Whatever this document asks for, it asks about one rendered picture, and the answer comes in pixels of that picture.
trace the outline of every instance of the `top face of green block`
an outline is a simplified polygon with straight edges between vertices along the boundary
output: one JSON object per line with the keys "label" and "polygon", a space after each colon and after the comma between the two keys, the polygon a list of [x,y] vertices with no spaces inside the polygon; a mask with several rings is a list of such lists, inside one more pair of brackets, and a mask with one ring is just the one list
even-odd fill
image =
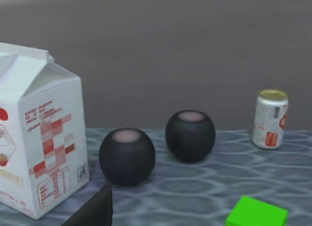
{"label": "top face of green block", "polygon": [[242,196],[226,219],[226,226],[284,226],[287,210]]}

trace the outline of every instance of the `gray backdrop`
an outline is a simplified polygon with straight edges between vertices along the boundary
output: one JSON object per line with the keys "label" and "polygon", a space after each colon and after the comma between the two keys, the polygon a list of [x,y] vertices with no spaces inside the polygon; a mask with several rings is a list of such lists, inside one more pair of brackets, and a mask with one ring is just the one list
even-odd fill
{"label": "gray backdrop", "polygon": [[83,80],[88,127],[163,128],[175,111],[249,129],[262,88],[310,129],[312,0],[34,0],[0,5],[0,41],[50,50]]}

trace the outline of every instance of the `black round vase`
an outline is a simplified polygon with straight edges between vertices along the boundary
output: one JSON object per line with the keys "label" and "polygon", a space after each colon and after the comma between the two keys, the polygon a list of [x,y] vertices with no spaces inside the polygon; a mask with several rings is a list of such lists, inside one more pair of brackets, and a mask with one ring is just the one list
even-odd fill
{"label": "black round vase", "polygon": [[215,127],[205,113],[183,110],[169,119],[165,136],[168,149],[177,159],[194,163],[211,152],[215,144]]}
{"label": "black round vase", "polygon": [[[132,137],[127,137],[126,133],[131,133]],[[143,131],[120,128],[104,138],[99,163],[111,183],[123,187],[135,186],[144,182],[155,166],[154,145]]]}

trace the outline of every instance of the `soda can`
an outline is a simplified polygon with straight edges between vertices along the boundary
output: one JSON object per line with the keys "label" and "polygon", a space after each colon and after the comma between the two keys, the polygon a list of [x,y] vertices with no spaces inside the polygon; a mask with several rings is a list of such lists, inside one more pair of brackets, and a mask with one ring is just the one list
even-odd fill
{"label": "soda can", "polygon": [[281,146],[288,109],[288,96],[274,89],[262,90],[256,103],[253,143],[264,149],[276,149]]}

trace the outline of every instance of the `white carton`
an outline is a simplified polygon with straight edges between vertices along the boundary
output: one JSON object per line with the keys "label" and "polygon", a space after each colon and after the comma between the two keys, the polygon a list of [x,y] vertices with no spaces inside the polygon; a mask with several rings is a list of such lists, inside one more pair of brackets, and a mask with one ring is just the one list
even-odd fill
{"label": "white carton", "polygon": [[39,219],[88,181],[80,78],[0,43],[0,202]]}

